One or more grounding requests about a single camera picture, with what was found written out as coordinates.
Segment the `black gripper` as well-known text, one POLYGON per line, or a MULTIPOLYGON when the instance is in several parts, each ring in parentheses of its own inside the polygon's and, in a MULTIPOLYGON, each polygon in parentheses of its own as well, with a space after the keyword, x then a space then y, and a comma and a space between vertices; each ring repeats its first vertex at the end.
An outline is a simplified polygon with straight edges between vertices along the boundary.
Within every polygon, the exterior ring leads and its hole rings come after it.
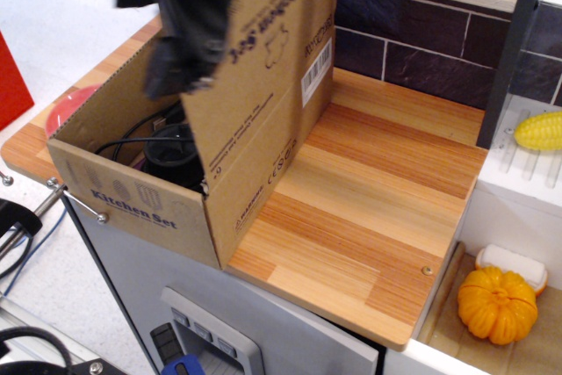
POLYGON ((144 93, 150 99, 206 86, 226 48, 232 0, 116 0, 119 8, 156 4, 163 37, 155 43, 144 93))

